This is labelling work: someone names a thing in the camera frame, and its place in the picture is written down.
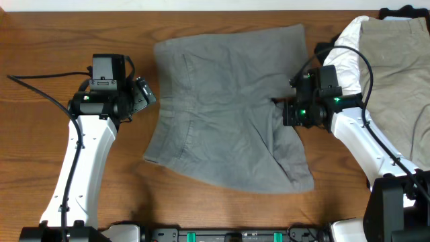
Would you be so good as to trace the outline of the dark grey shorts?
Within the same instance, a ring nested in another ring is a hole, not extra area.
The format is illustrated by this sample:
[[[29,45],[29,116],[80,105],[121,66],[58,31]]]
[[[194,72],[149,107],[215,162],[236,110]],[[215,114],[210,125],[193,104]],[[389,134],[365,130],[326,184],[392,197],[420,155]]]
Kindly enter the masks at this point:
[[[144,159],[188,177],[263,194],[313,190],[281,98],[308,58],[301,24],[202,34],[155,46],[159,119]]]

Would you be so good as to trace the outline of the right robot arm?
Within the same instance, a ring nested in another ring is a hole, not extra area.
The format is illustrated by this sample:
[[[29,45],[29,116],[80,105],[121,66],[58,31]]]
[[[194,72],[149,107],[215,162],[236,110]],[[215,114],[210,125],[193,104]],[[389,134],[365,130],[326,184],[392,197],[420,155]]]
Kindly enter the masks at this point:
[[[428,241],[429,172],[398,154],[372,124],[360,95],[288,98],[286,126],[322,126],[350,151],[367,177],[370,198],[361,218],[340,220],[319,241]]]

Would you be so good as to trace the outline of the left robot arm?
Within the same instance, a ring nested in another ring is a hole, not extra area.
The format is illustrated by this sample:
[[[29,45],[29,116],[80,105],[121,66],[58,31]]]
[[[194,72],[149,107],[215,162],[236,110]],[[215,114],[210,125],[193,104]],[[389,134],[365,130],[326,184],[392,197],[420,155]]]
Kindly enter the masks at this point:
[[[98,199],[105,163],[119,125],[155,103],[139,77],[96,79],[84,83],[69,101],[67,151],[52,198],[39,225],[24,227],[20,241],[145,241],[145,229],[118,222],[98,229]]]

